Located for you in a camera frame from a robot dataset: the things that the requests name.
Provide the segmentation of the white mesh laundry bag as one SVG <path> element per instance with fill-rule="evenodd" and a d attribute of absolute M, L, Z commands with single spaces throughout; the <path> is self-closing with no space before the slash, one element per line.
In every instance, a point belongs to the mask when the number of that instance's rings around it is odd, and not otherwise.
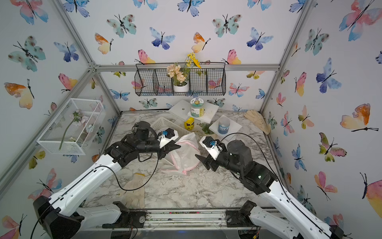
<path fill-rule="evenodd" d="M 197 159 L 196 154 L 200 155 L 197 136 L 194 132 L 182 136 L 176 145 L 180 146 L 179 149 L 171 151 L 164 158 L 166 165 L 161 167 L 161 170 L 171 175 L 185 175 L 189 171 L 195 169 L 200 161 Z"/>

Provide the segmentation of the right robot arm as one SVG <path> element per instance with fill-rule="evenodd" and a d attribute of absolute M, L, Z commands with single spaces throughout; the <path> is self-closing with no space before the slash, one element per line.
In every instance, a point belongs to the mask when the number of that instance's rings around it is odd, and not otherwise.
<path fill-rule="evenodd" d="M 278 177 L 266 166 L 253 160 L 251 149 L 241 140 L 227 145 L 218 139 L 204 136 L 200 145 L 209 153 L 197 158 L 206 169 L 216 171 L 219 167 L 238 177 L 245 188 L 268 200 L 282 217 L 270 215 L 261 207 L 247 201 L 240 209 L 243 217 L 254 225 L 264 228 L 282 239 L 341 239 L 344 232 L 318 219 L 298 199 L 287 192 Z"/>

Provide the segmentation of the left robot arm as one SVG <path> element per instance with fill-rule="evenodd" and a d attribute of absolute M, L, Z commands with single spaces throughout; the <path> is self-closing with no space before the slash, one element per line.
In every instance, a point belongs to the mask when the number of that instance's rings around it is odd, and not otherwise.
<path fill-rule="evenodd" d="M 71 239 L 84 229 L 103 226 L 112 228 L 135 228 L 129 209 L 121 202 L 93 209 L 79 206 L 112 175 L 139 158 L 142 153 L 156 153 L 158 159 L 179 149 L 175 129 L 160 133 L 150 123 L 140 121 L 132 132 L 108 147 L 98 161 L 57 193 L 40 196 L 34 203 L 37 224 L 41 225 L 51 239 Z"/>

